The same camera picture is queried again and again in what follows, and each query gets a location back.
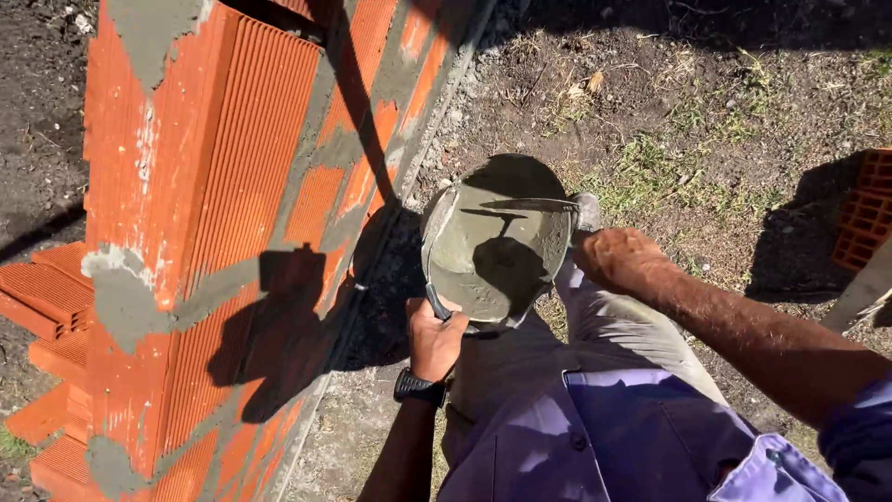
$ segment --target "black watch strap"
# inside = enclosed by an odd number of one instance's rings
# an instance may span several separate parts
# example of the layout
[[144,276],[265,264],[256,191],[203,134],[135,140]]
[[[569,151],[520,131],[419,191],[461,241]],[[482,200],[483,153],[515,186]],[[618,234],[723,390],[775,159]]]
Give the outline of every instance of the black watch strap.
[[406,397],[421,399],[442,408],[446,402],[446,385],[422,380],[413,375],[409,368],[403,368],[393,386],[393,399],[401,403]]

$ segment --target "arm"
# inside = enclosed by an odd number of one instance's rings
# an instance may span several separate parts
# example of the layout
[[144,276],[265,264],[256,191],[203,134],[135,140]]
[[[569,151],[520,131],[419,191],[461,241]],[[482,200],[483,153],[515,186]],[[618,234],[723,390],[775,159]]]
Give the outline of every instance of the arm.
[[[467,316],[461,307],[443,300],[452,311],[447,322],[434,317],[423,298],[406,303],[411,356],[409,368],[416,377],[444,381],[458,360]],[[357,502],[426,502],[431,496],[436,406],[408,398],[393,421],[381,455],[368,476]]]
[[669,316],[813,427],[892,371],[885,357],[817,322],[689,276],[635,229],[602,230],[577,249],[574,260],[591,280]]

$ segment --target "shirt sleeve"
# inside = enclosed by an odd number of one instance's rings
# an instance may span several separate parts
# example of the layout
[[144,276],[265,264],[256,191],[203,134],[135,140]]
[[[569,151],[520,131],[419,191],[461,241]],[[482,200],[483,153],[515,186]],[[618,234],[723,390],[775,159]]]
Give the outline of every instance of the shirt sleeve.
[[892,500],[892,376],[837,413],[818,448],[852,500]]

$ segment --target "metal bucket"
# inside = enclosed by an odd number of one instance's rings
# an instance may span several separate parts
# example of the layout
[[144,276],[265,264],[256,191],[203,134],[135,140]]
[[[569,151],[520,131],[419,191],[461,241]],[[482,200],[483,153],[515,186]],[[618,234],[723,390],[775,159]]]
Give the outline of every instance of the metal bucket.
[[[444,198],[447,190],[455,197]],[[466,172],[425,209],[425,277],[442,297],[462,306],[471,319],[467,334],[515,328],[549,291],[563,263],[572,233],[570,213],[480,206],[520,198],[567,199],[547,165],[528,155],[503,154]],[[430,215],[444,203],[455,205],[449,219],[440,230],[427,232]]]

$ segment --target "man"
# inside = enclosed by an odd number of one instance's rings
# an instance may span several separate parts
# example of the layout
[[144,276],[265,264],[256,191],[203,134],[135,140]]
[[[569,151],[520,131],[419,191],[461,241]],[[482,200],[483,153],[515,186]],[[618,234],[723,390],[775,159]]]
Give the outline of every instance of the man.
[[[599,228],[597,198],[574,200]],[[497,339],[462,340],[457,305],[440,322],[425,300],[407,303],[402,405],[361,502],[428,500],[453,365],[442,502],[892,500],[888,359],[690,277],[635,229],[580,241],[555,279],[569,344],[535,313]],[[670,319],[816,428],[833,481],[730,410]]]

